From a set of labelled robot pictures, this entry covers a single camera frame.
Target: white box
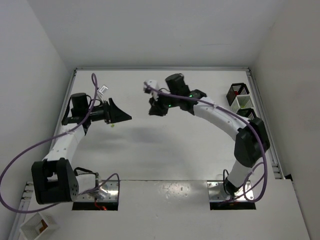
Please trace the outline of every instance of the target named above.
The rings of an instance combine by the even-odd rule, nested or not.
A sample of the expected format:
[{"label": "white box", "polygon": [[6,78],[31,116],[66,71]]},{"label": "white box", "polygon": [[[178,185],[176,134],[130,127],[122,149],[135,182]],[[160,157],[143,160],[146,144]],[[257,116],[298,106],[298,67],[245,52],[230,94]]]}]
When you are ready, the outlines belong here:
[{"label": "white box", "polygon": [[[43,226],[41,220],[44,220],[47,227],[40,233]],[[37,212],[21,225],[20,232],[25,240],[46,240],[58,228],[59,225],[50,214]]]}]

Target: white panel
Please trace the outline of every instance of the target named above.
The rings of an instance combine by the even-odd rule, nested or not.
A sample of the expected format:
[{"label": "white panel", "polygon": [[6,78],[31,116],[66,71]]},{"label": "white panel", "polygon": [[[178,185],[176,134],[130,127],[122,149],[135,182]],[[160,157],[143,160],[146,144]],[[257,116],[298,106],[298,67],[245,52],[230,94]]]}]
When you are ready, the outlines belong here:
[{"label": "white panel", "polygon": [[248,66],[286,0],[28,0],[70,68]]},{"label": "white panel", "polygon": [[[63,61],[26,0],[0,1],[0,172],[32,144],[53,135],[70,79]],[[18,207],[31,164],[49,145],[21,157],[1,184],[5,201]],[[15,214],[0,205],[0,240]]]},{"label": "white panel", "polygon": [[[29,209],[37,208],[33,196]],[[274,182],[256,208],[210,210],[203,181],[122,181],[119,211],[61,203],[47,212],[60,225],[52,237],[61,240],[309,240],[289,180]]]},{"label": "white panel", "polygon": [[165,78],[181,72],[191,90],[204,91],[230,109],[226,94],[231,84],[244,82],[250,87],[245,71],[79,70],[71,93],[93,96],[92,72],[100,86],[109,88],[107,97],[132,120],[115,127],[93,122],[78,145],[72,167],[97,171],[103,177],[117,172],[124,180],[221,180],[223,169],[232,169],[236,159],[231,137],[178,107],[164,117],[149,116],[151,96],[143,93],[143,83],[155,79],[166,87]]},{"label": "white panel", "polygon": [[315,202],[320,161],[320,1],[292,0],[255,63],[254,76],[271,131],[312,239],[320,239]]}]

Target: small white box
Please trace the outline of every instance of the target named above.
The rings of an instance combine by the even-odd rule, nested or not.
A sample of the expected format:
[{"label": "small white box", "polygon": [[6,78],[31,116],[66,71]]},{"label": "small white box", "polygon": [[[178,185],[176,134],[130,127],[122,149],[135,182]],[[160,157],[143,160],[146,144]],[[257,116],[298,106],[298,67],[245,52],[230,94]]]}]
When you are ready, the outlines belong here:
[{"label": "small white box", "polygon": [[238,95],[235,97],[230,107],[232,112],[236,114],[239,109],[254,109],[254,104],[250,95]]},{"label": "small white box", "polygon": [[[47,227],[40,233],[43,220]],[[20,233],[25,240],[46,240],[59,228],[54,218],[47,213],[37,212],[20,226]]]}]

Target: cable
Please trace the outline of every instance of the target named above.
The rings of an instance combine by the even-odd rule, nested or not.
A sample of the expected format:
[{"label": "cable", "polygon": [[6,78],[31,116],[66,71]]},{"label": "cable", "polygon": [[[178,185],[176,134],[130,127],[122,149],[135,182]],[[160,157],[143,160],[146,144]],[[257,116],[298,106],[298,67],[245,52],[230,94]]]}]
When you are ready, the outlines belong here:
[{"label": "cable", "polygon": [[170,90],[166,89],[165,87],[160,88],[160,89],[159,89],[159,91],[161,91],[162,89],[164,89],[164,90],[166,90],[167,92],[169,92],[169,93],[170,93]]},{"label": "cable", "polygon": [[91,103],[91,101],[92,101],[91,96],[87,94],[86,97],[87,97],[87,98],[90,98],[90,103]]},{"label": "cable", "polygon": [[[21,153],[19,153],[17,156],[15,156],[15,158],[12,159],[12,160],[9,162],[9,164],[4,168],[3,172],[2,172],[1,175],[0,175],[0,188],[1,188],[2,180],[4,179],[4,176],[5,176],[6,172],[8,171],[8,169],[9,169],[9,168],[11,167],[11,165],[12,165],[18,158],[20,158],[23,154],[29,152],[31,149],[34,149],[34,148],[36,148],[36,147],[38,147],[38,146],[40,146],[40,145],[42,145],[42,144],[44,144],[44,143],[50,142],[50,141],[52,141],[52,140],[54,140],[54,139],[60,138],[60,137],[62,137],[62,136],[64,136],[64,135],[67,135],[69,132],[73,132],[74,130],[76,130],[77,128],[79,128],[79,127],[88,119],[88,117],[89,117],[92,109],[94,108],[95,101],[96,101],[96,99],[97,99],[97,92],[98,92],[97,76],[96,76],[94,73],[92,73],[92,75],[91,75],[91,80],[92,80],[92,83],[93,83],[93,85],[94,85],[93,104],[90,106],[90,108],[89,108],[87,114],[85,115],[84,119],[83,119],[77,126],[75,126],[74,128],[70,129],[68,132],[63,132],[63,133],[60,133],[60,134],[58,134],[58,135],[56,135],[56,136],[53,136],[53,137],[50,137],[50,138],[45,139],[45,140],[43,140],[43,141],[40,141],[40,142],[38,142],[38,143],[36,143],[36,144],[28,147],[27,149],[25,149],[25,150],[23,150]],[[52,204],[52,205],[49,205],[49,206],[46,206],[46,207],[43,207],[43,208],[40,208],[40,209],[30,210],[30,211],[19,210],[19,209],[15,209],[15,208],[9,206],[9,205],[4,201],[4,199],[3,199],[2,195],[1,195],[1,192],[0,192],[0,202],[2,203],[2,205],[3,205],[5,208],[9,209],[9,210],[12,211],[12,212],[19,213],[19,214],[32,214],[32,213],[37,213],[37,212],[40,212],[40,211],[49,209],[49,208],[51,208],[51,207],[53,207],[53,206],[55,206],[55,205],[58,204],[58,203],[55,203],[55,204]]]},{"label": "cable", "polygon": [[225,182],[226,182],[226,174],[227,174],[227,176],[229,176],[229,172],[228,172],[228,170],[227,169],[223,169],[223,173],[222,173],[222,179],[223,179],[223,181],[222,181],[222,184],[223,184],[223,190],[224,190],[224,192],[226,193],[226,194],[228,194],[227,193],[227,191],[226,191],[226,185],[225,185]]},{"label": "cable", "polygon": [[[264,146],[260,140],[260,137],[258,135],[258,133],[256,132],[256,130],[246,121],[244,120],[242,117],[240,117],[239,115],[233,113],[232,111],[229,111],[227,109],[224,109],[223,107],[220,107],[218,105],[215,105],[211,102],[207,102],[207,101],[204,101],[204,100],[201,100],[201,99],[196,99],[196,98],[192,98],[192,97],[187,97],[187,96],[179,96],[179,95],[174,95],[174,94],[168,94],[168,93],[164,93],[162,91],[159,91],[151,86],[149,86],[146,82],[144,82],[144,85],[146,85],[146,87],[148,89],[150,89],[151,91],[154,91],[156,93],[158,93],[159,95],[163,95],[163,96],[166,96],[166,97],[170,97],[170,98],[175,98],[175,99],[181,99],[181,100],[186,100],[186,101],[192,101],[192,102],[200,102],[200,103],[204,103],[204,104],[207,104],[209,106],[212,106],[214,108],[217,108],[219,109],[220,111],[224,112],[224,113],[227,113],[237,119],[239,119],[241,122],[243,122],[249,129],[250,131],[253,133],[254,137],[256,138],[257,142],[258,142],[258,145],[259,145],[259,148],[260,148],[260,151],[261,151],[261,155],[262,155],[262,160],[263,160],[263,168],[264,168],[264,174],[263,174],[263,186],[262,186],[262,190],[261,190],[261,193],[259,194],[259,196],[256,198],[256,199],[253,199],[253,200],[249,200],[247,197],[246,197],[246,193],[244,192],[244,196],[245,196],[245,199],[248,200],[248,202],[250,203],[255,203],[257,201],[259,201],[265,194],[266,192],[266,188],[267,188],[267,182],[268,182],[268,165],[267,165],[267,158],[266,158],[266,154],[265,154],[265,149],[264,149]],[[246,184],[247,181],[244,181],[243,185],[242,185],[242,188],[243,190],[245,190],[245,184]]]},{"label": "cable", "polygon": [[97,106],[101,106],[102,105],[102,101],[100,100],[100,99],[96,99],[96,101],[99,101],[100,102],[100,104],[99,105],[97,105]]}]

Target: wire basket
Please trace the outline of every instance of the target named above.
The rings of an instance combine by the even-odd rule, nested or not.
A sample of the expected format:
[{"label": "wire basket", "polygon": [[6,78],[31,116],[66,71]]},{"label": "wire basket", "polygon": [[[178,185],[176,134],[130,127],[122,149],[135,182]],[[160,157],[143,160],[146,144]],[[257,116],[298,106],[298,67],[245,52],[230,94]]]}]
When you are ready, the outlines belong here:
[{"label": "wire basket", "polygon": [[250,95],[238,95],[235,97],[233,103],[231,104],[231,110],[235,114],[238,112],[239,109],[249,109],[253,107],[254,103]]},{"label": "wire basket", "polygon": [[257,117],[256,112],[253,108],[241,108],[238,110],[236,114],[248,118],[250,120],[253,120]]},{"label": "wire basket", "polygon": [[21,225],[20,232],[25,240],[46,240],[58,228],[51,215],[37,212]]},{"label": "wire basket", "polygon": [[249,89],[245,83],[242,82],[242,83],[232,84],[227,95],[226,95],[226,99],[228,100],[229,106],[232,105],[236,96],[248,95],[249,93],[250,93]]}]

